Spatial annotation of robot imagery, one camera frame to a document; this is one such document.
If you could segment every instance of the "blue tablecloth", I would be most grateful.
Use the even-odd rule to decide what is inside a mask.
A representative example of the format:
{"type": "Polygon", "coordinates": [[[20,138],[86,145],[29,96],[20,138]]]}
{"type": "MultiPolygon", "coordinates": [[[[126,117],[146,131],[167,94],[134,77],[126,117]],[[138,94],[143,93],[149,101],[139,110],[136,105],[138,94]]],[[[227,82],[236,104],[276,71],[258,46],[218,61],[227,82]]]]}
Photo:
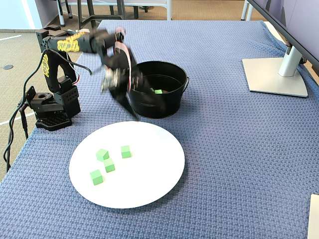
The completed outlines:
{"type": "MultiPolygon", "coordinates": [[[[82,112],[71,127],[35,129],[0,185],[0,238],[306,238],[310,196],[319,193],[319,88],[305,67],[307,99],[252,93],[242,59],[285,52],[263,22],[113,20],[100,28],[118,25],[138,62],[168,61],[190,77],[176,114],[142,119],[181,143],[180,181],[128,210],[77,193],[68,173],[76,146],[107,124],[132,120],[101,95],[102,72],[78,69],[82,112]]],[[[100,67],[92,54],[78,63],[100,67]]]]}

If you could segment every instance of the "black bucket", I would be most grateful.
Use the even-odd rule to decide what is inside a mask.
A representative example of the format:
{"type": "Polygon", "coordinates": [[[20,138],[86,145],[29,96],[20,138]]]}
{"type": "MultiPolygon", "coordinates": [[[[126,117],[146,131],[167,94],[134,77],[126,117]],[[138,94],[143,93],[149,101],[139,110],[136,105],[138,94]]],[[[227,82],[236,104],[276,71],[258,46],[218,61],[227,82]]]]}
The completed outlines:
{"type": "Polygon", "coordinates": [[[176,65],[162,61],[143,62],[136,67],[143,73],[143,78],[148,80],[154,90],[162,90],[160,96],[165,108],[161,110],[156,102],[151,102],[143,96],[145,93],[131,89],[129,97],[133,110],[141,116],[153,119],[175,114],[179,109],[181,96],[189,83],[186,72],[176,65]]]}

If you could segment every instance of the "green cube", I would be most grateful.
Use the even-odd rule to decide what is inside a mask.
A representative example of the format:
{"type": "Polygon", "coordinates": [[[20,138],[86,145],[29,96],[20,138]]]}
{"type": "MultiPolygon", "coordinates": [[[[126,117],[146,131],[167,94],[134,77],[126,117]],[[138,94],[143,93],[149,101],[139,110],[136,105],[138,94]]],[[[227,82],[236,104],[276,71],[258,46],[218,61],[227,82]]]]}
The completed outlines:
{"type": "Polygon", "coordinates": [[[97,153],[96,153],[96,158],[103,162],[105,159],[108,159],[109,156],[109,152],[105,149],[100,149],[97,153]]]}
{"type": "Polygon", "coordinates": [[[115,166],[111,158],[105,159],[103,163],[104,163],[105,171],[107,173],[115,170],[115,166]]]}
{"type": "Polygon", "coordinates": [[[98,185],[100,183],[103,183],[103,178],[102,178],[102,175],[101,175],[101,172],[99,169],[91,172],[90,176],[91,176],[91,179],[92,179],[94,185],[98,185]]]}
{"type": "Polygon", "coordinates": [[[122,146],[121,153],[122,153],[122,158],[130,158],[131,157],[130,147],[128,145],[122,146]]]}

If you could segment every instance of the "white plate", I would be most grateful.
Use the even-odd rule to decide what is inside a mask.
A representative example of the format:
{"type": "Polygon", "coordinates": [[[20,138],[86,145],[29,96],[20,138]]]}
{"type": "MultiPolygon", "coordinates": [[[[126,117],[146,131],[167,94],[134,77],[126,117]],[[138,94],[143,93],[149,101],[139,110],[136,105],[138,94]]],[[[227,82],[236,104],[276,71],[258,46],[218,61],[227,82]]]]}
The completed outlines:
{"type": "Polygon", "coordinates": [[[178,140],[150,123],[126,121],[110,124],[87,136],[75,149],[69,166],[74,188],[87,200],[109,208],[135,208],[168,193],[179,181],[185,165],[178,140]],[[131,158],[122,158],[129,145],[131,158]],[[115,171],[106,173],[95,153],[109,151],[115,171]],[[99,169],[103,183],[94,186],[90,172],[99,169]]]}

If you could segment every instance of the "monitor base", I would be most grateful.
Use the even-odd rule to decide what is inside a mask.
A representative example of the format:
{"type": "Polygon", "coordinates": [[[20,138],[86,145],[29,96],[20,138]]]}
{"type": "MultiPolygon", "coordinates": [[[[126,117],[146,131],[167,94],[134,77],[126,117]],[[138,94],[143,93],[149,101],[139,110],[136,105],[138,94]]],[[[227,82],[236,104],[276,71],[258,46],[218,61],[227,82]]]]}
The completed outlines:
{"type": "Polygon", "coordinates": [[[279,75],[283,58],[243,59],[250,91],[307,97],[308,92],[298,70],[291,77],[279,75]]]}

